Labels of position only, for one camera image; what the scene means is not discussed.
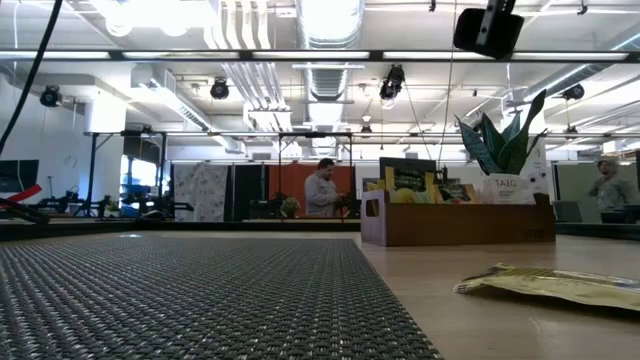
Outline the brown wooden tea organiser box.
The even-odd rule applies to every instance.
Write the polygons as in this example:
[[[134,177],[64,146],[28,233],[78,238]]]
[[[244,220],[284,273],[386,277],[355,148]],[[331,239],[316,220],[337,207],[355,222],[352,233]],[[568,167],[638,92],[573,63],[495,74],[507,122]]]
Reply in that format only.
[[[550,243],[555,217],[536,205],[392,203],[385,190],[361,200],[361,240],[382,247]]]

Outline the orange partition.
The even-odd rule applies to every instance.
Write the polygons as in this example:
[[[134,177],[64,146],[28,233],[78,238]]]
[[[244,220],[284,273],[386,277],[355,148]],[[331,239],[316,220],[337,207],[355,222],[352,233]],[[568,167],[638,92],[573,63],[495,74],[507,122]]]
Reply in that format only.
[[[304,184],[306,179],[317,170],[316,164],[289,163],[269,165],[268,199],[275,200],[279,193],[295,197],[300,203],[298,216],[306,216],[306,200]],[[353,190],[355,170],[349,166],[336,165],[331,180],[338,193],[355,193]]]

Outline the black partition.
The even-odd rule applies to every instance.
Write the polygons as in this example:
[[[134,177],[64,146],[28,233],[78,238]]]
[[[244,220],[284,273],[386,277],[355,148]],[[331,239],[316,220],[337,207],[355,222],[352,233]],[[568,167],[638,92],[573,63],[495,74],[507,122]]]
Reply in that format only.
[[[237,165],[234,172],[233,216],[235,221],[251,215],[251,203],[268,196],[269,169],[267,165]]]

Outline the white patterned curtain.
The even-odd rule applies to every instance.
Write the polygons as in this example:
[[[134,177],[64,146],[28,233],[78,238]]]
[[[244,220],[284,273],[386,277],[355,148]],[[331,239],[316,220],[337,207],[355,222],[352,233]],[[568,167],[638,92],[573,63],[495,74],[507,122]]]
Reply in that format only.
[[[177,222],[223,222],[228,167],[209,162],[177,164],[173,170],[174,200],[193,210],[175,210]]]

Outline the black beam with light strips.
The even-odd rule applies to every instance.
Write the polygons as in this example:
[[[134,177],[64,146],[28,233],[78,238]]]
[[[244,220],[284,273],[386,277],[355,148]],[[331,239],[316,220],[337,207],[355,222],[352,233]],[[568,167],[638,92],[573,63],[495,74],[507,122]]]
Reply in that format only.
[[[488,56],[463,51],[388,50],[73,50],[44,52],[45,61],[115,62],[433,62],[489,63]],[[517,51],[501,60],[511,63],[640,64],[640,51]]]

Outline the snake plant in white pot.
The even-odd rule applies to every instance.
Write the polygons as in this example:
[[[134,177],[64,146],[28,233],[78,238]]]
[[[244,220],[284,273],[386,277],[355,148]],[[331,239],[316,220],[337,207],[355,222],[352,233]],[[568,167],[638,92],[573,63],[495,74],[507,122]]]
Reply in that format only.
[[[520,122],[520,115],[517,114],[501,132],[486,114],[482,114],[479,133],[457,118],[465,149],[486,175],[521,173],[528,156],[547,132],[543,130],[535,137],[529,133],[531,123],[544,107],[546,94],[547,90],[544,89],[535,96],[524,123]]]

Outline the grey woven placemat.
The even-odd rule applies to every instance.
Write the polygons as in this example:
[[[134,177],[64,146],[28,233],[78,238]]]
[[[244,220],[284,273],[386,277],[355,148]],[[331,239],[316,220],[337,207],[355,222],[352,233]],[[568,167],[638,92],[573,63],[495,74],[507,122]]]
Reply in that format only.
[[[0,244],[0,360],[438,360],[350,239]]]

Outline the grey office chair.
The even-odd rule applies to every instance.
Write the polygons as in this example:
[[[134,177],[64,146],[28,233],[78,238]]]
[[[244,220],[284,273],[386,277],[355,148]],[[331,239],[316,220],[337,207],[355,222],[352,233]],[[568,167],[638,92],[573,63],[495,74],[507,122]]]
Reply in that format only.
[[[584,215],[579,201],[559,200],[552,203],[556,221],[559,223],[583,223]]]

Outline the grey partition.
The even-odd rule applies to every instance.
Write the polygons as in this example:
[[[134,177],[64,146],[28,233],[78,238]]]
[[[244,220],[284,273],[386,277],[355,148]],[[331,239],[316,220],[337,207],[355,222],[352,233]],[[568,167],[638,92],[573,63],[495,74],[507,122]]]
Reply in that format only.
[[[554,164],[553,170],[554,201],[579,201],[584,215],[583,223],[600,223],[601,219],[595,198],[588,195],[594,181],[599,177],[599,171],[596,165],[594,163],[557,162]],[[636,163],[628,161],[619,162],[618,173],[636,189],[638,200],[636,205],[640,205],[640,186],[638,185]]]

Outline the red bar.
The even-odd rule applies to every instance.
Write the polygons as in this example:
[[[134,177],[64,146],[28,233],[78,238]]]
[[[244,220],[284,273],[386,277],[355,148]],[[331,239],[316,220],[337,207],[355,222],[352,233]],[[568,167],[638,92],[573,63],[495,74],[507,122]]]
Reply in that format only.
[[[0,207],[8,207],[11,204],[19,203],[23,200],[29,199],[42,191],[40,185],[31,186],[22,192],[16,193],[10,196],[8,199],[0,198]]]

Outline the black aluminium rig frame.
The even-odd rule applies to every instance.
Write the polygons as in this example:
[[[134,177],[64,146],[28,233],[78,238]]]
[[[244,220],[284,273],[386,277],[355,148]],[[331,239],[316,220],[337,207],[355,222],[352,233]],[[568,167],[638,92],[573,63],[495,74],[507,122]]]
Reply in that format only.
[[[0,221],[0,242],[43,239],[65,236],[97,235],[116,232],[140,231],[220,231],[220,232],[359,232],[358,222],[341,221],[267,221],[267,222],[172,222],[147,220],[90,220],[70,221],[56,219],[38,225]],[[557,223],[556,233],[593,238],[609,238],[640,242],[640,225]]]

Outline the background black rig frame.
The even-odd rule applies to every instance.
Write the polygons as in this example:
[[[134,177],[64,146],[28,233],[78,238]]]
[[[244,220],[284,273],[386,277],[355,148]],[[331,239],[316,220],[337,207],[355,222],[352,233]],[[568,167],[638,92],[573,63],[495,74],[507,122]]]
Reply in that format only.
[[[278,166],[282,165],[282,140],[285,137],[298,138],[304,137],[306,139],[320,139],[328,137],[344,137],[349,140],[348,151],[353,149],[353,138],[355,133],[353,132],[321,132],[321,131],[308,131],[308,132],[235,132],[235,131],[205,131],[205,132],[167,132],[167,131],[134,131],[123,130],[120,132],[85,132],[86,136],[91,137],[91,151],[89,162],[89,179],[87,187],[86,199],[82,202],[82,205],[74,213],[78,215],[81,212],[84,213],[85,218],[92,218],[93,205],[95,202],[93,198],[93,184],[95,177],[96,166],[96,153],[98,150],[98,138],[105,136],[105,141],[101,143],[104,145],[109,139],[114,136],[117,137],[134,137],[134,138],[147,138],[147,137],[160,137],[160,182],[164,179],[164,165],[167,161],[167,149],[168,139],[170,137],[208,137],[213,138],[220,144],[225,144],[225,138],[276,138],[278,140]]]

